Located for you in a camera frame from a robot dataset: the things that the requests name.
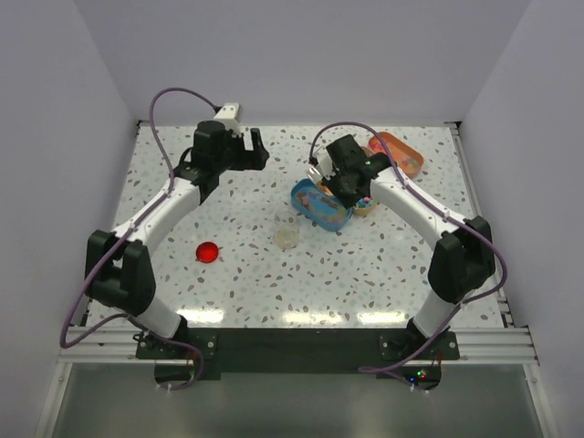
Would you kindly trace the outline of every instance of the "orange plastic tray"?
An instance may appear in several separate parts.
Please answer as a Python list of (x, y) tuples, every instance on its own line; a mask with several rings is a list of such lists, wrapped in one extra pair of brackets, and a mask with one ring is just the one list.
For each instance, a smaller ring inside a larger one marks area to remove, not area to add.
[[(410, 178), (416, 176), (423, 166), (422, 155), (388, 132), (380, 132), (380, 135), (390, 148), (391, 156), (405, 174)], [(374, 152), (385, 153), (383, 146), (375, 137), (370, 138), (369, 148)]]

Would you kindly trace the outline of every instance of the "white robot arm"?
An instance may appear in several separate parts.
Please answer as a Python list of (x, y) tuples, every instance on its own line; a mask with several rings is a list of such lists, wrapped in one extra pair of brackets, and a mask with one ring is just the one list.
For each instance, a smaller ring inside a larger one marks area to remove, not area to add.
[[(187, 329), (186, 320), (155, 295), (150, 256), (172, 228), (206, 200), (219, 184), (221, 173), (262, 170), (266, 166), (269, 154), (258, 129), (250, 130), (253, 150), (245, 149), (239, 128), (241, 111), (239, 104), (225, 104), (213, 120), (199, 123), (192, 148), (184, 152), (173, 170), (173, 184), (170, 181), (164, 184), (149, 203), (112, 232), (96, 231), (91, 235), (86, 274), (131, 230), (120, 251), (100, 269), (89, 285), (86, 291), (89, 297), (124, 311), (143, 327), (164, 338), (183, 337), (181, 331)], [(120, 259), (121, 267), (115, 266), (113, 260)]]
[[(432, 336), (466, 294), (495, 272), (492, 251), (454, 224), (466, 224), (491, 241), (485, 219), (477, 216), (468, 220), (450, 210), (417, 187), (402, 169), (391, 167), (386, 155), (367, 157), (353, 137), (345, 136), (321, 150), (308, 176), (314, 183), (324, 183), (346, 207), (366, 196), (388, 206), (434, 251), (428, 271), (431, 290), (408, 323), (420, 341)], [(415, 190), (408, 190), (407, 185)]]

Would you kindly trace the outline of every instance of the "gray wall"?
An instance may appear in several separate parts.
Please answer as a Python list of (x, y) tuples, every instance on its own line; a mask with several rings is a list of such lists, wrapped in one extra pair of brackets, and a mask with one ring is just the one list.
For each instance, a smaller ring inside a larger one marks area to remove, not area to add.
[(481, 205), (511, 267), (565, 436), (584, 429), (584, 3), (534, 0), (463, 123)]
[[(461, 120), (528, 0), (76, 0), (130, 109), (161, 88), (247, 121)], [(208, 112), (167, 98), (160, 120)]]
[(108, 226), (132, 117), (70, 0), (0, 14), (0, 436), (31, 436), (84, 246)]

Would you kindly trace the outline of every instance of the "speckled table surface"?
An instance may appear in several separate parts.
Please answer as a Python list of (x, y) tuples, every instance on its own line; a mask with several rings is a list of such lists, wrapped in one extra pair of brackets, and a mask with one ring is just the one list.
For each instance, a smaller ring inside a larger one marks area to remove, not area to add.
[[(301, 216), (297, 248), (282, 251), (271, 242), (274, 214), (291, 208), (290, 190), (306, 175), (308, 147), (318, 129), (261, 127), (271, 154), (266, 169), (224, 173), (209, 199), (175, 226), (152, 256), (158, 297), (185, 315), (191, 326), (403, 327), (422, 305), (432, 252), (384, 206), (366, 217), (353, 216), (336, 233)], [(427, 193), (472, 216), (449, 129), (377, 129), (393, 133), (423, 155), (425, 164), (415, 181)], [(192, 145), (193, 131), (160, 128), (173, 162)], [(322, 139), (326, 144), (347, 133), (367, 144), (369, 135), (357, 128), (329, 130)], [(166, 178), (151, 131), (142, 127), (117, 224), (149, 201)], [(207, 240), (221, 247), (220, 258), (210, 265), (195, 256), (196, 247)], [(112, 313), (94, 302), (88, 325)], [(111, 323), (123, 324), (119, 319)], [(495, 297), (467, 306), (453, 327), (503, 327)]]

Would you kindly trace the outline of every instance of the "purple cable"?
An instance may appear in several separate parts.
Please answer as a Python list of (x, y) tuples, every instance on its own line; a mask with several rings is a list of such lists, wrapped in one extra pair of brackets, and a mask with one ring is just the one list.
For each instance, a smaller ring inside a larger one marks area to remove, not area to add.
[[(89, 271), (89, 274), (86, 276), (85, 280), (83, 281), (83, 284), (81, 285), (81, 289), (79, 290), (78, 295), (75, 298), (75, 302), (73, 303), (73, 306), (71, 307), (71, 309), (67, 313), (67, 316), (65, 317), (65, 322), (63, 323), (63, 326), (61, 327), (61, 333), (60, 333), (60, 336), (59, 336), (59, 345), (60, 345), (60, 347), (62, 349), (70, 349), (71, 347), (79, 344), (83, 339), (85, 339), (91, 333), (94, 333), (96, 330), (100, 329), (101, 327), (103, 327), (108, 322), (112, 321), (113, 319), (116, 319), (116, 318), (130, 318), (130, 315), (128, 315), (126, 313), (117, 313), (115, 315), (112, 315), (110, 317), (107, 317), (105, 319), (102, 319), (95, 326), (93, 326), (91, 328), (88, 328), (87, 331), (81, 333), (75, 339), (72, 339), (71, 341), (67, 341), (67, 332), (68, 332), (69, 326), (71, 325), (71, 319), (73, 319), (73, 315), (75, 315), (75, 311), (77, 310), (77, 307), (79, 306), (79, 303), (81, 302), (81, 299), (85, 295), (85, 293), (86, 293), (87, 289), (89, 288), (89, 285), (91, 284), (91, 282), (95, 279), (95, 277), (98, 274), (99, 270), (107, 263), (108, 260), (110, 260), (112, 258), (112, 256), (116, 253), (116, 251), (126, 242), (126, 239), (128, 237), (130, 237), (130, 235), (134, 232), (135, 227), (138, 226), (139, 224), (141, 224), (141, 222), (156, 207), (158, 207), (161, 204), (162, 201), (164, 201), (164, 199), (167, 197), (167, 195), (174, 188), (174, 173), (172, 171), (171, 159), (169, 158), (168, 153), (166, 153), (166, 150), (164, 149), (164, 146), (162, 145), (162, 141), (161, 141), (161, 139), (160, 139), (160, 137), (158, 135), (158, 132), (156, 130), (156, 125), (155, 125), (155, 122), (154, 122), (154, 107), (156, 105), (157, 100), (162, 95), (164, 95), (166, 93), (173, 92), (173, 91), (181, 91), (181, 92), (184, 92), (184, 93), (191, 94), (191, 95), (193, 95), (193, 96), (195, 96), (195, 97), (203, 100), (204, 102), (208, 103), (209, 105), (211, 105), (211, 107), (214, 109), (215, 112), (217, 111), (217, 109), (220, 108), (220, 107), (214, 105), (208, 98), (206, 98), (205, 96), (197, 93), (196, 91), (192, 91), (191, 89), (183, 89), (183, 88), (180, 88), (180, 87), (172, 87), (172, 88), (168, 88), (168, 89), (163, 89), (162, 91), (159, 91), (158, 93), (156, 93), (156, 95), (154, 96), (154, 98), (152, 98), (152, 101), (151, 101), (151, 104), (150, 104), (150, 109), (148, 111), (148, 114), (149, 114), (149, 117), (150, 117), (150, 128), (151, 128), (151, 131), (152, 131), (152, 136), (154, 137), (154, 140), (156, 141), (156, 145), (160, 149), (161, 154), (162, 154), (162, 158), (164, 159), (164, 162), (166, 163), (166, 166), (168, 167), (168, 172), (169, 172), (169, 186), (168, 186), (168, 189), (167, 189), (166, 193), (164, 193), (163, 195), (161, 195), (156, 201), (154, 201), (150, 205), (150, 207), (148, 207), (146, 210), (144, 210), (142, 212), (142, 214), (140, 216), (138, 216), (138, 218), (136, 218), (136, 220), (134, 221), (133, 227), (129, 228), (118, 239), (118, 241), (109, 249), (109, 251), (106, 254), (103, 255), (103, 257), (98, 261), (98, 263), (95, 266), (93, 266), (93, 268)], [(201, 358), (203, 357), (203, 356), (201, 356), (200, 351), (198, 349), (196, 349), (195, 347), (188, 346), (188, 344), (184, 344), (182, 342), (177, 342), (175, 340), (170, 340), (170, 339), (163, 338), (162, 336), (160, 336), (160, 335), (158, 335), (156, 333), (153, 333), (153, 332), (151, 332), (151, 334), (155, 338), (158, 338), (159, 340), (166, 341), (169, 344), (180, 345), (182, 347), (189, 348), (192, 351), (194, 351), (195, 353), (197, 353)], [(203, 369), (203, 366), (201, 367), (201, 369), (197, 373), (197, 376), (195, 376), (195, 380), (200, 377), (200, 373), (202, 372), (202, 369)], [(186, 386), (179, 385), (179, 387), (177, 387), (176, 389), (182, 389), (182, 388), (186, 388)]]
[[(312, 144), (310, 145), (310, 155), (309, 155), (309, 158), (312, 158), (313, 153), (314, 153), (315, 145), (317, 143), (318, 138), (322, 135), (322, 133), (325, 130), (329, 130), (330, 128), (334, 128), (336, 126), (356, 126), (358, 128), (363, 128), (364, 130), (367, 130), (371, 134), (373, 134), (373, 136), (378, 140), (378, 142), (381, 144), (381, 146), (385, 150), (385, 153), (387, 154), (388, 158), (390, 159), (391, 167), (393, 168), (393, 170), (395, 171), (395, 174), (397, 175), (397, 177), (400, 180), (401, 184), (405, 186), (405, 188), (407, 189), (407, 191), (410, 192), (412, 194), (412, 196), (414, 196), (418, 201), (420, 201), (428, 209), (430, 209), (434, 213), (436, 213), (439, 216), (441, 216), (444, 220), (446, 220), (446, 221), (450, 222), (451, 224), (454, 224), (454, 225), (462, 228), (468, 234), (470, 234), (470, 235), (476, 237), (477, 239), (479, 239), (481, 241), (481, 243), (483, 243), (484, 245), (486, 245), (493, 252), (493, 254), (495, 254), (496, 258), (499, 260), (499, 263), (501, 264), (501, 279), (499, 280), (499, 282), (494, 287), (491, 287), (489, 290), (487, 290), (486, 292), (483, 292), (481, 294), (478, 294), (475, 297), (469, 297), (467, 299), (464, 299), (461, 303), (456, 304), (456, 306), (453, 308), (453, 310), (450, 313), (450, 315), (448, 315), (448, 317), (446, 317), (446, 319), (436, 329), (436, 331), (422, 344), (421, 347), (419, 347), (410, 356), (408, 356), (404, 360), (400, 360), (399, 362), (396, 362), (396, 363), (394, 363), (394, 364), (392, 364), (392, 365), (390, 365), (388, 367), (383, 367), (383, 368), (359, 367), (359, 371), (360, 372), (363, 372), (363, 373), (366, 373), (366, 374), (384, 373), (384, 374), (390, 375), (393, 378), (400, 378), (401, 376), (398, 376), (397, 374), (392, 373), (392, 371), (394, 371), (394, 370), (398, 369), (399, 367), (405, 365), (410, 360), (414, 360), (416, 357), (418, 357), (418, 355), (420, 353), (422, 353), (425, 349), (427, 349), (436, 340), (436, 338), (438, 338), (438, 336), (444, 331), (444, 329), (446, 329), (446, 327), (448, 326), (448, 324), (450, 323), (450, 321), (454, 318), (454, 316), (460, 310), (461, 304), (472, 303), (473, 301), (476, 301), (477, 299), (481, 299), (481, 298), (487, 297), (487, 296), (495, 293), (501, 287), (503, 287), (503, 285), (507, 281), (507, 264), (506, 264), (505, 259), (503, 258), (503, 255), (499, 252), (499, 250), (497, 248), (495, 248), (495, 246), (493, 245), (493, 243), (490, 240), (488, 240), (486, 237), (484, 237), (483, 235), (481, 235), (480, 233), (478, 233), (477, 231), (475, 231), (473, 228), (471, 228), (467, 224), (464, 224), (462, 222), (459, 222), (456, 219), (453, 219), (452, 217), (446, 215), (440, 208), (436, 207), (431, 201), (429, 201), (426, 198), (424, 198), (420, 193), (416, 192), (415, 189), (413, 189), (409, 184), (407, 184), (405, 182), (405, 178), (403, 177), (402, 173), (400, 172), (397, 163), (395, 162), (395, 160), (391, 156), (390, 148), (388, 148), (385, 140), (381, 137), (381, 135), (376, 130), (374, 130), (371, 126), (366, 125), (364, 123), (359, 123), (357, 121), (339, 121), (339, 122), (336, 122), (336, 123), (331, 123), (328, 126), (325, 126), (322, 130), (320, 130), (317, 133), (317, 135), (315, 136), (314, 140), (312, 141)], [(409, 382), (406, 381), (405, 379), (399, 379), (399, 380), (405, 381), (406, 383), (409, 384)]]

